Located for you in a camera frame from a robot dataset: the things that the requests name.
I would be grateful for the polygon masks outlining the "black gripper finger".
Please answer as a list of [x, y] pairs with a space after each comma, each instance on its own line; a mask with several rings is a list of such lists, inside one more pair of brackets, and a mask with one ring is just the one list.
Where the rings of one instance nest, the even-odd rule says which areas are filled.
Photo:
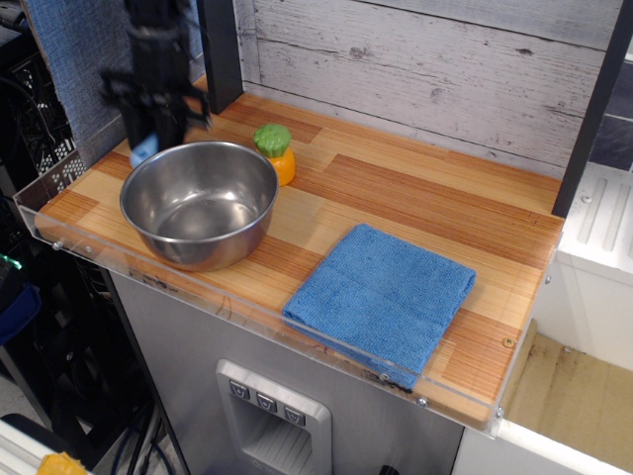
[[158, 145], [177, 146], [184, 141], [187, 117], [182, 112], [167, 111], [158, 114]]

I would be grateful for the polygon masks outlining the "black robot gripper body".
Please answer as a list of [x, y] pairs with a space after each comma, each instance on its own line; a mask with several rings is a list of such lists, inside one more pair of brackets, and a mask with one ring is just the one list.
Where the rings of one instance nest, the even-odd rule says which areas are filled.
[[189, 1], [126, 1], [128, 70], [105, 69], [103, 97], [129, 130], [180, 130], [211, 123], [207, 93], [189, 77]]

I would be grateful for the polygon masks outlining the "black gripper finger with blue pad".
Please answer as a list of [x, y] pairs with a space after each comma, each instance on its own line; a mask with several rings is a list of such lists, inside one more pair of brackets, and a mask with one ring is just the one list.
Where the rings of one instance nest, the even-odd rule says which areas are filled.
[[145, 110], [127, 107], [124, 123], [131, 148], [130, 163], [132, 167], [138, 167], [158, 152], [154, 122]]

